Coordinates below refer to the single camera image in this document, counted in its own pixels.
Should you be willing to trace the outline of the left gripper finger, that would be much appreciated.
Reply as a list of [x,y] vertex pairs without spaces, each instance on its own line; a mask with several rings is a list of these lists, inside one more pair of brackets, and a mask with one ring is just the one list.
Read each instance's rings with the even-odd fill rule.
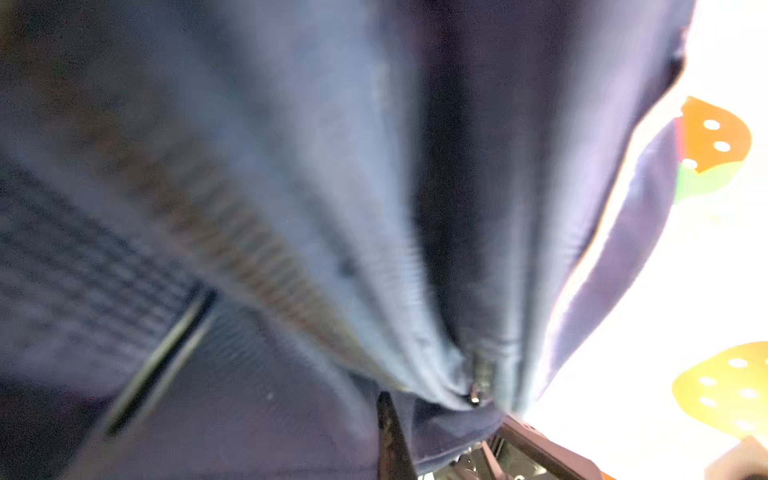
[[416,480],[411,460],[392,397],[382,392],[377,398],[379,427],[379,480]]

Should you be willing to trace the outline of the navy blue student backpack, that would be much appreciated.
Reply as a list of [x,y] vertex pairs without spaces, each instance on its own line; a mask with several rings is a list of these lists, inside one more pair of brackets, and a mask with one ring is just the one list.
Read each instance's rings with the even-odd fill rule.
[[1,475],[378,479],[528,410],[669,216],[691,1],[5,1]]

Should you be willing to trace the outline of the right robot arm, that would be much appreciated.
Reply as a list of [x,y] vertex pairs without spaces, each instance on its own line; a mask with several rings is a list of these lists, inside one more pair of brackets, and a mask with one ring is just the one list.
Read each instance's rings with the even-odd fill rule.
[[507,417],[487,438],[439,460],[420,479],[605,480],[592,460],[547,438],[529,423]]

